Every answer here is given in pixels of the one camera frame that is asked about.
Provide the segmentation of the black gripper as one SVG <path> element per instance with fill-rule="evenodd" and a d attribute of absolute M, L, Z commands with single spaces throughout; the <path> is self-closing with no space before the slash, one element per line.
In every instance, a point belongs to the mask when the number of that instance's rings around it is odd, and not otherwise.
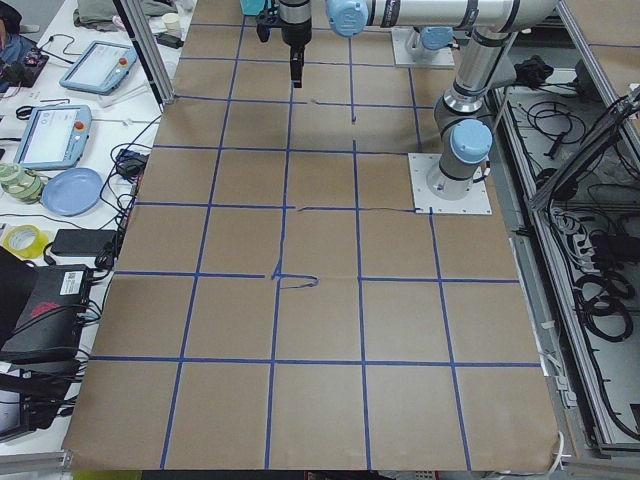
<path fill-rule="evenodd" d="M 256 16 L 259 40 L 266 43 L 272 29 L 279 28 L 283 41 L 290 47 L 291 83 L 302 87 L 305 46 L 312 37 L 312 9 L 309 0 L 265 1 Z"/>

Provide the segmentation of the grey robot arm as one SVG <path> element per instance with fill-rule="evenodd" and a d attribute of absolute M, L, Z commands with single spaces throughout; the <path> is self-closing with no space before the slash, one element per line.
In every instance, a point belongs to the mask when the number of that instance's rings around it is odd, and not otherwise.
<path fill-rule="evenodd" d="M 352 38 L 367 27 L 379 29 L 450 27 L 468 34 L 456 58 L 451 84 L 442 91 L 434 112 L 441 137 L 445 125 L 477 116 L 519 32 L 537 25 L 556 8 L 555 1 L 327 1 L 331 30 Z M 305 48 L 312 38 L 309 1 L 266 1 L 255 17 L 261 42 L 281 31 L 289 47 L 289 71 L 294 88 L 302 86 Z"/>

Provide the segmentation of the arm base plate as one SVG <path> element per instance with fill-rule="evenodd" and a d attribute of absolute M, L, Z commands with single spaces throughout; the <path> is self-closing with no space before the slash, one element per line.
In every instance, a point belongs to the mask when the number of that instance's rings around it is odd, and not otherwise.
<path fill-rule="evenodd" d="M 478 166 L 471 179 L 452 180 L 440 170 L 440 154 L 409 153 L 414 210 L 419 214 L 491 215 L 492 209 Z"/>
<path fill-rule="evenodd" d="M 399 67 L 453 69 L 454 31 L 445 26 L 394 27 L 395 64 Z"/>

